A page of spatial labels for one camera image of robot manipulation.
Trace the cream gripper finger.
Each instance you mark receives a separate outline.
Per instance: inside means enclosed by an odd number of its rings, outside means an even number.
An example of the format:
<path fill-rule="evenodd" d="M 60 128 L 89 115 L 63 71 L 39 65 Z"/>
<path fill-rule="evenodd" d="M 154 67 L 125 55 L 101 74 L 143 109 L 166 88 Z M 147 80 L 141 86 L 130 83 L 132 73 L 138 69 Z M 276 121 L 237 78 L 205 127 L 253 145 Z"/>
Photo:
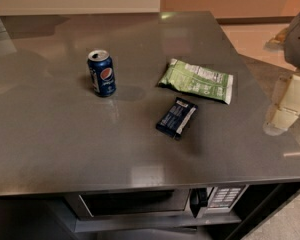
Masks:
<path fill-rule="evenodd" d="M 274 86 L 263 130 L 270 136 L 286 132 L 300 117 L 300 71 L 280 76 Z"/>

